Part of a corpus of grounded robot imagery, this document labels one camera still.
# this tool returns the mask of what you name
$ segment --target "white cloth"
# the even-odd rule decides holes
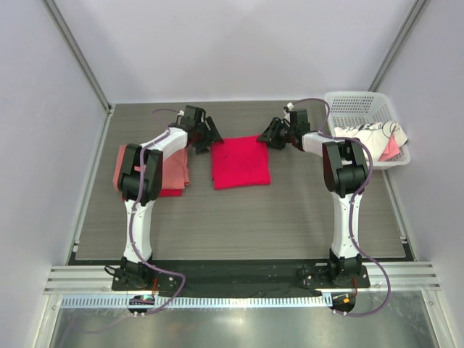
[[[407,141],[407,136],[397,121],[371,123],[356,127],[335,127],[334,130],[335,136],[358,138],[369,149],[374,161],[380,159],[390,137],[393,137],[398,147],[403,146]]]

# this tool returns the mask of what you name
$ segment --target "metal corner post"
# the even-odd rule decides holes
[[[61,33],[72,55],[74,56],[75,61],[78,63],[80,69],[82,70],[82,73],[86,77],[88,83],[90,84],[97,98],[101,102],[101,105],[103,106],[105,111],[109,113],[111,109],[111,104],[108,102],[108,99],[104,95],[98,80],[96,79],[94,73],[92,72],[92,69],[88,65],[86,58],[80,50],[77,41],[74,39],[71,30],[67,26],[67,23],[64,17],[62,16],[62,13],[60,12],[57,4],[54,0],[42,0],[42,3],[49,12],[51,18],[53,19],[55,25],[58,28],[58,31]]]
[[[430,0],[415,0],[413,7],[411,7],[411,10],[407,14],[406,19],[403,22],[401,28],[399,29],[397,36],[391,43],[391,46],[388,52],[386,53],[386,56],[382,64],[377,70],[376,76],[370,84],[370,87],[368,89],[370,92],[377,92],[380,88],[380,85],[384,81],[386,74],[392,67],[395,59],[398,57],[407,39],[410,37],[410,34],[412,33],[415,24],[418,22],[419,18],[423,14],[429,2]]]

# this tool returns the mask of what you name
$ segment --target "white ruler strip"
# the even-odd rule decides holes
[[[152,305],[131,305],[134,295],[64,295],[60,308],[146,308],[159,307],[167,297],[155,297]],[[332,305],[331,294],[320,297],[293,297],[283,299],[210,299],[179,297],[167,306],[170,309],[207,309],[207,308],[273,308],[273,307],[327,307]]]

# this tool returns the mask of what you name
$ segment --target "white wall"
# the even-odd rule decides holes
[[[430,1],[381,87],[410,137],[391,171],[420,258],[431,260],[464,329],[464,2]]]
[[[369,87],[413,0],[57,0],[111,102]]]
[[[104,110],[39,0],[0,1],[0,345],[31,347]]]

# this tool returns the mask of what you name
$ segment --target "gray wood tabletop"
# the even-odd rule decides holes
[[[223,138],[251,136],[283,115],[284,101],[188,103],[212,116]],[[118,104],[109,124],[86,218],[78,260],[118,260],[125,246],[126,215],[112,186],[119,145],[140,144],[163,130],[151,111],[183,109],[186,103]],[[306,104],[316,129],[323,110]],[[165,123],[173,113],[160,113]],[[323,182],[322,159],[287,146],[270,149],[269,186],[215,191],[210,154],[188,158],[191,185],[181,197],[160,198],[152,215],[152,249],[160,260],[279,259],[328,256],[334,208]],[[360,208],[360,243],[374,257],[404,257],[389,195],[380,172],[366,188]]]

